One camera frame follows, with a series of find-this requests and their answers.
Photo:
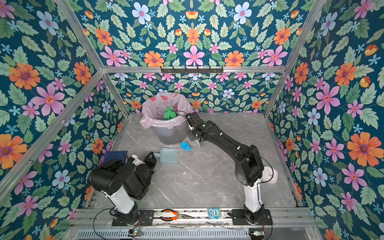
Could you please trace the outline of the pale green dustpan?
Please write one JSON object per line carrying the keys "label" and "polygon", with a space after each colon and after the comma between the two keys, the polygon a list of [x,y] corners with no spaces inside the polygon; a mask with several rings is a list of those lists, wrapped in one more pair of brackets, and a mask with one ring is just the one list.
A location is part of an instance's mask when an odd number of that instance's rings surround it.
{"label": "pale green dustpan", "polygon": [[154,156],[165,165],[178,165],[178,152],[173,148],[162,148],[159,153],[154,153]]}

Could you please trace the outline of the blue paper scrap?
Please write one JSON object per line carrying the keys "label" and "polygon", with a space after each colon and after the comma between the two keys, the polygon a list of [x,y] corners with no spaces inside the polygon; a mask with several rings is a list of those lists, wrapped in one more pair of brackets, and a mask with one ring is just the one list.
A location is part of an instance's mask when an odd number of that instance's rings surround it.
{"label": "blue paper scrap", "polygon": [[187,142],[182,142],[181,143],[181,148],[183,150],[186,150],[186,151],[191,151],[191,147],[190,147],[190,145]]}

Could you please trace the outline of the green paper scrap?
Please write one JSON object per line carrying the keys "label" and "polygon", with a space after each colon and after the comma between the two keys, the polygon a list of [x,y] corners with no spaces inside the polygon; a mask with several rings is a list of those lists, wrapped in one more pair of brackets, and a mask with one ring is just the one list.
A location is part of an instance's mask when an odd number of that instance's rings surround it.
{"label": "green paper scrap", "polygon": [[174,107],[169,107],[164,113],[164,120],[168,121],[178,116],[177,110]]}

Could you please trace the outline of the pale green hand brush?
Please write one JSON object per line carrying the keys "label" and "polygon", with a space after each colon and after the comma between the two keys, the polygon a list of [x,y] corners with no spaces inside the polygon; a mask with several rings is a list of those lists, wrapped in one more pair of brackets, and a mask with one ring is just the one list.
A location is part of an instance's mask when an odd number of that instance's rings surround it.
{"label": "pale green hand brush", "polygon": [[197,144],[198,148],[200,149],[201,148],[201,144],[200,144],[199,140],[195,140],[195,143]]}

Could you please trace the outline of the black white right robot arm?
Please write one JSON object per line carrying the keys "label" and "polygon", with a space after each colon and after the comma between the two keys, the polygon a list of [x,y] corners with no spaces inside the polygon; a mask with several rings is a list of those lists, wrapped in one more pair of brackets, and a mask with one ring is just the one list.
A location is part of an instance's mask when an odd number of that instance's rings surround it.
{"label": "black white right robot arm", "polygon": [[224,133],[212,121],[204,121],[198,113],[193,112],[185,116],[191,141],[208,141],[226,154],[235,163],[235,176],[244,186],[245,210],[254,214],[262,208],[260,184],[263,177],[264,164],[256,146],[244,145]]}

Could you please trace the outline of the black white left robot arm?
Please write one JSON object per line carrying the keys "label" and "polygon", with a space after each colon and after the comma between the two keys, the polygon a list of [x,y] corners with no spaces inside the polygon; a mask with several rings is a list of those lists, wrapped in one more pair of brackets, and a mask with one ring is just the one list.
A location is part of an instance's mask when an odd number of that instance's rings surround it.
{"label": "black white left robot arm", "polygon": [[143,161],[127,151],[108,152],[88,176],[88,182],[115,207],[115,215],[127,224],[139,219],[138,205],[148,192],[157,159],[150,152]]}

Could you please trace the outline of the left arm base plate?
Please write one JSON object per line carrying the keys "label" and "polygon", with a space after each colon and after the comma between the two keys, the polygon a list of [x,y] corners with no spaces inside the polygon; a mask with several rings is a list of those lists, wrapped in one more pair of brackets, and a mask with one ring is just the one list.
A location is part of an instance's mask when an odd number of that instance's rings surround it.
{"label": "left arm base plate", "polygon": [[117,212],[113,214],[113,227],[151,226],[154,220],[154,210],[133,210],[129,214]]}

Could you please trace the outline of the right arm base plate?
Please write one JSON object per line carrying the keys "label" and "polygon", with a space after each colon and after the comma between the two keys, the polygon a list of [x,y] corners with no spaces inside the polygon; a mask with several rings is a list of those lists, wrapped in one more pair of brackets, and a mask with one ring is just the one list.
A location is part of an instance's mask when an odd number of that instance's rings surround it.
{"label": "right arm base plate", "polygon": [[271,212],[268,209],[261,208],[256,213],[251,213],[244,209],[233,209],[229,216],[232,218],[235,226],[272,226],[273,220]]}

